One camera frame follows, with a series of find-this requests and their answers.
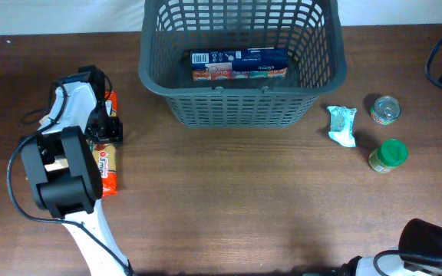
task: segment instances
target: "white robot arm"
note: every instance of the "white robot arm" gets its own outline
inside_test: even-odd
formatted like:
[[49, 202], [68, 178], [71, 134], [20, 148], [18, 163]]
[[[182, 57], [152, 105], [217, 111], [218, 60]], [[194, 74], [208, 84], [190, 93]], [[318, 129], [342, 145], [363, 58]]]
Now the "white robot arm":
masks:
[[[121, 122], [107, 115], [104, 78], [103, 72], [90, 66], [60, 79], [55, 90], [56, 101], [49, 113], [54, 120], [48, 119], [17, 150], [20, 150], [35, 204], [48, 210], [54, 218], [32, 220], [64, 222], [92, 276], [130, 275], [133, 274], [130, 263], [115, 244], [101, 208], [101, 175], [86, 142], [86, 138], [98, 143], [122, 140]], [[46, 165], [63, 158], [68, 161], [68, 167], [46, 170]], [[10, 159], [8, 191], [14, 201], [11, 164]], [[393, 249], [374, 257], [356, 257], [332, 273], [303, 275], [442, 275], [441, 227], [413, 219]]]

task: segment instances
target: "black cord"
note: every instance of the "black cord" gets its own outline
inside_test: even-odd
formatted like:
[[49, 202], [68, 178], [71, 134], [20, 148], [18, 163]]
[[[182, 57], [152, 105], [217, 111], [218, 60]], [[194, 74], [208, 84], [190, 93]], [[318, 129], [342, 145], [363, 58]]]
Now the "black cord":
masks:
[[386, 273], [384, 273], [380, 267], [378, 266], [378, 260], [384, 256], [388, 256], [388, 255], [398, 255], [401, 257], [405, 257], [405, 258], [415, 258], [421, 261], [435, 261], [435, 262], [442, 262], [442, 257], [434, 257], [434, 256], [426, 256], [426, 255], [420, 255], [420, 254], [414, 254], [414, 253], [403, 253], [400, 252], [398, 250], [386, 250], [383, 252], [380, 252], [378, 254], [376, 254], [376, 256], [373, 258], [373, 266], [374, 269], [376, 269], [376, 271], [379, 273], [379, 275], [381, 276], [390, 276]]
[[91, 131], [88, 128], [84, 131], [84, 136], [93, 143], [100, 142], [98, 135], [96, 135], [96, 136], [91, 135]]
[[[33, 124], [33, 123], [37, 123], [39, 120], [41, 120], [45, 115], [47, 115], [47, 113], [51, 110], [52, 107], [52, 94], [53, 94], [53, 87], [54, 85], [51, 85], [51, 88], [49, 89], [49, 97], [47, 100], [47, 106], [46, 107], [42, 107], [36, 110], [32, 110], [28, 113], [26, 113], [25, 115], [23, 115], [20, 119], [20, 122], [24, 125], [29, 125], [29, 124]], [[35, 120], [26, 120], [27, 117], [33, 115], [33, 114], [37, 114], [37, 113], [42, 113], [42, 116], [38, 119]]]
[[109, 79], [106, 74], [104, 74], [104, 76], [108, 82], [108, 95], [105, 97], [105, 100], [104, 100], [104, 104], [105, 104], [105, 102], [108, 100], [109, 97], [111, 97], [111, 94], [112, 94], [112, 82], [111, 82], [111, 79]]
[[432, 78], [432, 76], [430, 75], [430, 64], [433, 61], [434, 56], [436, 55], [436, 53], [439, 51], [439, 47], [442, 45], [442, 38], [436, 43], [436, 45], [434, 45], [433, 50], [430, 52], [429, 57], [427, 58], [427, 62], [426, 62], [426, 78], [435, 86], [439, 87], [442, 89], [442, 83], [440, 83], [439, 81], [435, 80]]
[[18, 146], [13, 151], [13, 154], [9, 159], [8, 168], [6, 170], [6, 184], [7, 184], [7, 188], [8, 188], [9, 198], [12, 201], [12, 204], [15, 207], [16, 211], [18, 211], [21, 215], [23, 215], [24, 217], [26, 217], [27, 219], [29, 219], [31, 221], [55, 223], [55, 224], [69, 224], [69, 225], [74, 225], [74, 226], [78, 227], [79, 229], [81, 229], [81, 231], [83, 231], [86, 235], [88, 235], [94, 242], [96, 242], [98, 245], [100, 245], [108, 254], [110, 254], [110, 256], [112, 256], [112, 258], [114, 258], [115, 261], [123, 267], [124, 273], [126, 275], [134, 275], [134, 271], [132, 270], [132, 268], [128, 264], [124, 264], [115, 253], [113, 253], [104, 243], [102, 243], [93, 234], [91, 234], [88, 231], [88, 229], [86, 229], [84, 227], [83, 224], [78, 223], [78, 222], [64, 220], [64, 219], [34, 217], [33, 215], [29, 215], [27, 212], [25, 212], [21, 208], [21, 206], [18, 204], [18, 202], [16, 201], [15, 195], [13, 193], [13, 188], [12, 188], [12, 167], [13, 167], [13, 163], [15, 162], [16, 157], [20, 153], [21, 149], [23, 149], [23, 147], [25, 145], [27, 145], [29, 142], [31, 142], [36, 136], [42, 134], [46, 130], [49, 130], [56, 123], [58, 123], [59, 119], [61, 118], [61, 115], [64, 112], [64, 107], [66, 106], [66, 103], [68, 102], [68, 97], [69, 97], [68, 92], [66, 91], [66, 88], [64, 87], [63, 84], [53, 83], [51, 85], [51, 90], [53, 90], [56, 87], [56, 85], [59, 86], [63, 92], [63, 103], [61, 105], [61, 109], [59, 110], [58, 115], [54, 119], [50, 119], [51, 123], [49, 123], [47, 126], [42, 127], [40, 130], [38, 130], [38, 131], [34, 132], [33, 134], [31, 134], [30, 136], [27, 136], [26, 138], [24, 138], [23, 141], [21, 141], [18, 144]]

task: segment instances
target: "green lid jar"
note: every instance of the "green lid jar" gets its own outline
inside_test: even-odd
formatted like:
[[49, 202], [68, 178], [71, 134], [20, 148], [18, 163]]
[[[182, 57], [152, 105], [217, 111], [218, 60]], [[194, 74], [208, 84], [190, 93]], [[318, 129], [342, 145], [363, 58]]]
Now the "green lid jar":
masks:
[[388, 173], [401, 165], [408, 157], [405, 144], [399, 140], [387, 140], [369, 156], [369, 166], [379, 173]]

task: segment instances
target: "basket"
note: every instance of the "basket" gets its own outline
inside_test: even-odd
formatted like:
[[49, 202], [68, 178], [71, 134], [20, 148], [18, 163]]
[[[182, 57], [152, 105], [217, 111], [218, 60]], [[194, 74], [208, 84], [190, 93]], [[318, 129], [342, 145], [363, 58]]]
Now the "basket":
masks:
[[[139, 76], [189, 127], [287, 127], [347, 67], [336, 0], [146, 0]], [[194, 81], [190, 50], [287, 48], [284, 78]]]

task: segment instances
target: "orange snack package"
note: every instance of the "orange snack package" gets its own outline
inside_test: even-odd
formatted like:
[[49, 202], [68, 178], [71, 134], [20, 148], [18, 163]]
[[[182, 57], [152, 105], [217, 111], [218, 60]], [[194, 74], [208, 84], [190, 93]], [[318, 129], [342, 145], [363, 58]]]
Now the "orange snack package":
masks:
[[[112, 91], [107, 100], [107, 111], [110, 117], [117, 115], [117, 94]], [[117, 193], [117, 151], [113, 143], [90, 143], [90, 149], [100, 170], [101, 180], [104, 187], [103, 196]]]

